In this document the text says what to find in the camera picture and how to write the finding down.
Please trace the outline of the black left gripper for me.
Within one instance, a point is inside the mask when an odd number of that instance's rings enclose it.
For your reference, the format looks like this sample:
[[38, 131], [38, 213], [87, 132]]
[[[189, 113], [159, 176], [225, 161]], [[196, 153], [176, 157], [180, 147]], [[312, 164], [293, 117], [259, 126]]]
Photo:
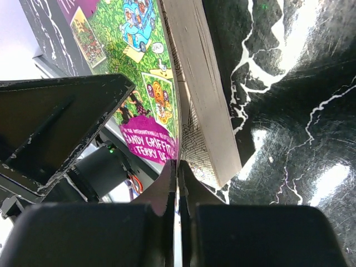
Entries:
[[102, 146], [69, 168], [134, 88], [122, 74], [2, 82], [1, 188], [99, 203], [128, 179], [126, 155]]

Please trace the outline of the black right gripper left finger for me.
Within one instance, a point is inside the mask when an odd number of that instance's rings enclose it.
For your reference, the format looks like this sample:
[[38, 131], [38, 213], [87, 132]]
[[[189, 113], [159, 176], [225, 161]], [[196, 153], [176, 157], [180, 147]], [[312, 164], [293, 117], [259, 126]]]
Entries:
[[130, 203], [44, 203], [20, 214], [2, 266], [173, 266], [176, 161]]

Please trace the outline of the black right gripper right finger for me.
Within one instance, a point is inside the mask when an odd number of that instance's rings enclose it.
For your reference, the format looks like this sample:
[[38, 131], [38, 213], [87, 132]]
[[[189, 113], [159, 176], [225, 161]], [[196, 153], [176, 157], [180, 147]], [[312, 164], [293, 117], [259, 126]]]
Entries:
[[179, 164], [183, 266], [346, 266], [327, 217], [310, 206], [227, 205]]

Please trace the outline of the purple 117-Storey Treehouse book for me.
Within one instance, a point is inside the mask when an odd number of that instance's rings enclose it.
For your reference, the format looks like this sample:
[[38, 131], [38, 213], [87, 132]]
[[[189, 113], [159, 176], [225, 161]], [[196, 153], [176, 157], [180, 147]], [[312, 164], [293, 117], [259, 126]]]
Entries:
[[114, 115], [133, 154], [184, 160], [217, 188], [241, 170], [201, 1], [58, 5], [92, 73], [122, 73], [135, 84]]

